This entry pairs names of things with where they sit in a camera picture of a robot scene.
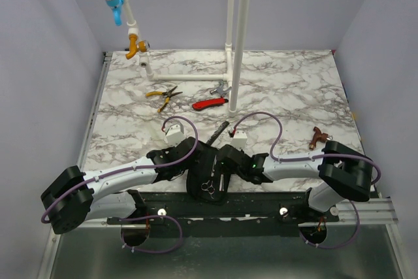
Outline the black hair comb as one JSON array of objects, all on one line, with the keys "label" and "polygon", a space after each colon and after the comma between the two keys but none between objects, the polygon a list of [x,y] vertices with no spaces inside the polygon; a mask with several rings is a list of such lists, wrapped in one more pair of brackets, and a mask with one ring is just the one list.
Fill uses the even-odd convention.
[{"label": "black hair comb", "polygon": [[226,130],[226,128],[229,126],[228,121],[224,121],[221,123],[221,125],[214,131],[214,133],[210,136],[210,138],[206,141],[206,144],[211,146],[215,142],[215,140]]}]

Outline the black fabric tool case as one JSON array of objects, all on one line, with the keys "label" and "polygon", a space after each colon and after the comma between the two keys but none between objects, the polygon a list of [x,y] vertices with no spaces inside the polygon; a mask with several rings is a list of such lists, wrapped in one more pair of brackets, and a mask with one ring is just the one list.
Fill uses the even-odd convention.
[{"label": "black fabric tool case", "polygon": [[[209,179],[214,157],[217,157],[219,149],[209,146],[206,143],[199,142],[196,150],[199,150],[199,157],[196,160],[196,163],[188,168],[187,171],[187,194],[197,201],[202,201],[213,205],[222,205],[226,203],[227,191],[229,182],[231,180],[231,173],[226,172],[219,161],[217,161],[218,170],[214,182],[214,200],[211,200],[208,194],[201,191],[201,184]],[[219,179],[221,174],[225,176],[224,191],[219,191]]]}]

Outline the silver hair scissors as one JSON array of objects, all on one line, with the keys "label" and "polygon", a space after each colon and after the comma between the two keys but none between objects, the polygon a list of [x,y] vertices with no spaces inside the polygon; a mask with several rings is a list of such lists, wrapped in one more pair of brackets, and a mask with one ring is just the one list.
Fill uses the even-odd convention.
[{"label": "silver hair scissors", "polygon": [[209,179],[206,182],[201,184],[201,191],[208,194],[211,200],[214,200],[214,193],[215,193],[214,182],[215,182],[217,170],[218,170],[217,157],[214,157]]}]

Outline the silver thinning scissors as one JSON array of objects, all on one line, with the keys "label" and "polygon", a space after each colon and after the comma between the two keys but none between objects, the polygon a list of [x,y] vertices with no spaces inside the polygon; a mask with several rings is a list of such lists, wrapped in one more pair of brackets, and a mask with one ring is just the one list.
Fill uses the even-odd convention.
[{"label": "silver thinning scissors", "polygon": [[219,191],[224,191],[224,190],[225,190],[225,176],[221,174],[220,179],[219,179]]}]

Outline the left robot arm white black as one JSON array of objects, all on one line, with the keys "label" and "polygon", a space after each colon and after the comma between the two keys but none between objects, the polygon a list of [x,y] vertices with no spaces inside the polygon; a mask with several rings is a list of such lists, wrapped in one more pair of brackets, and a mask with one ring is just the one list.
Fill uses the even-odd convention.
[{"label": "left robot arm white black", "polygon": [[170,180],[193,163],[199,141],[188,137],[179,145],[153,150],[145,157],[104,171],[66,168],[41,194],[44,213],[41,222],[50,224],[54,233],[76,229],[87,220],[91,206],[99,200],[134,186]]}]

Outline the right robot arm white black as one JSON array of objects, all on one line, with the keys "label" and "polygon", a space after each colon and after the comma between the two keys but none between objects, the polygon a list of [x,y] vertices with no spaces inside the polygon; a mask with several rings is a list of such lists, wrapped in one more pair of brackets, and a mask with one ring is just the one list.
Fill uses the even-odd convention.
[{"label": "right robot arm white black", "polygon": [[306,200],[300,206],[302,217],[310,222],[344,199],[369,201],[370,188],[374,184],[372,173],[377,168],[369,157],[333,140],[321,150],[277,158],[269,154],[250,157],[244,151],[226,145],[217,153],[215,167],[253,184],[289,178],[322,180],[320,185],[306,192]]}]

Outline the red utility knife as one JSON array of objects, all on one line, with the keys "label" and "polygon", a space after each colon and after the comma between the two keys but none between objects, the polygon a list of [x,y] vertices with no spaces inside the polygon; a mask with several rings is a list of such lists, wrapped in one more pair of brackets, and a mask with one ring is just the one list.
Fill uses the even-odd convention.
[{"label": "red utility knife", "polygon": [[207,99],[203,101],[198,101],[196,103],[192,104],[192,109],[196,111],[202,111],[207,108],[212,107],[219,107],[226,103],[228,103],[229,100],[224,97],[214,98],[214,99]]}]

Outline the brown faucet tap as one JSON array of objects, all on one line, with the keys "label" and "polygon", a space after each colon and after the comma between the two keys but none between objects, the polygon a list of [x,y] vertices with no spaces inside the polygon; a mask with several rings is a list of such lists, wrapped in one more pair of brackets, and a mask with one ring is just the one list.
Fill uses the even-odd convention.
[{"label": "brown faucet tap", "polygon": [[315,150],[318,142],[326,143],[333,139],[332,135],[322,132],[318,127],[314,127],[313,131],[313,137],[308,145],[309,150]]}]

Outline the orange faucet tap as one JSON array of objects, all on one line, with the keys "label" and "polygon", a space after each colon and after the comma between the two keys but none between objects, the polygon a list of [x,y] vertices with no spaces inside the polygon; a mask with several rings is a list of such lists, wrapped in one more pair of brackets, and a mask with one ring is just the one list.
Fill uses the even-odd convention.
[{"label": "orange faucet tap", "polygon": [[138,36],[136,34],[129,34],[129,50],[126,53],[126,59],[133,58],[138,52],[146,53],[150,49],[150,44],[148,41],[138,41]]}]

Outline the blue faucet tap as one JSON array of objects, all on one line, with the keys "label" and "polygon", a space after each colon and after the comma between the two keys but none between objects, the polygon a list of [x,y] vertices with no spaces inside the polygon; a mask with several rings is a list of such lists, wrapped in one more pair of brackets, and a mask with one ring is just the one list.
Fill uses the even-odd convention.
[{"label": "blue faucet tap", "polygon": [[120,26],[122,24],[121,9],[125,0],[105,0],[105,2],[108,5],[108,7],[110,7],[112,10],[114,23],[117,26]]}]

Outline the yellow handled pliers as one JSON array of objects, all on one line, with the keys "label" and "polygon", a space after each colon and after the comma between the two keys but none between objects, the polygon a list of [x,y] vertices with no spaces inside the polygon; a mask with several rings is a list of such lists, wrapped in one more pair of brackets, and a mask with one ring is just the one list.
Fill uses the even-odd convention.
[{"label": "yellow handled pliers", "polygon": [[158,112],[162,112],[166,106],[168,105],[169,101],[171,98],[173,98],[174,96],[177,96],[179,94],[182,94],[182,91],[177,91],[175,92],[177,86],[174,86],[172,89],[168,90],[168,91],[152,91],[146,94],[146,97],[151,97],[151,96],[162,96],[165,98],[164,103],[161,107],[158,108]]}]

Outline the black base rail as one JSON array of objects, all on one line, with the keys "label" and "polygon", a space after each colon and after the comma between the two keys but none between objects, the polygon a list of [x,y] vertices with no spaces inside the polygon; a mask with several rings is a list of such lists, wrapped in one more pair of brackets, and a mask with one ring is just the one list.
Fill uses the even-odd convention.
[{"label": "black base rail", "polygon": [[307,193],[232,193],[224,203],[198,201],[186,193],[114,193],[83,203],[55,232],[68,233],[88,220],[120,227],[129,240],[145,237],[296,237],[302,223],[316,225],[328,212],[308,207]]}]

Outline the white PVC pipe frame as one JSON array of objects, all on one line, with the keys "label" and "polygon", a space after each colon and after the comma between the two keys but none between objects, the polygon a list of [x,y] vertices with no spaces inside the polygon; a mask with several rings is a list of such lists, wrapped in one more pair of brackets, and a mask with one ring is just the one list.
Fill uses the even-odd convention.
[{"label": "white PVC pipe frame", "polygon": [[[135,56],[139,57],[140,67],[145,69],[146,76],[151,81],[215,81],[222,80],[228,87],[229,92],[229,115],[234,116],[238,113],[238,90],[244,55],[248,24],[249,0],[239,0],[238,18],[234,21],[234,0],[227,0],[227,30],[225,41],[225,60],[226,72],[223,74],[157,74],[153,72],[150,65],[150,49],[146,53],[138,52]],[[125,0],[121,9],[121,21],[126,21],[129,34],[136,34],[138,41],[143,41],[140,36],[138,23],[135,20],[129,0]]]}]

